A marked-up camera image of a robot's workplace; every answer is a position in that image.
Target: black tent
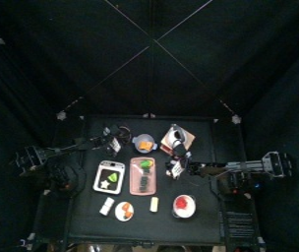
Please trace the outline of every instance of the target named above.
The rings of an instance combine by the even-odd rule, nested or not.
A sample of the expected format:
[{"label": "black tent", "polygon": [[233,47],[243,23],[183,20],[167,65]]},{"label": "black tent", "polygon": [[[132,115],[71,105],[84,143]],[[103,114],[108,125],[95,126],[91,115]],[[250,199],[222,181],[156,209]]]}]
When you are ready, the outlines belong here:
[{"label": "black tent", "polygon": [[59,112],[239,115],[247,158],[295,159],[257,204],[273,251],[299,251],[299,1],[0,1],[0,249],[37,210],[8,161]]}]

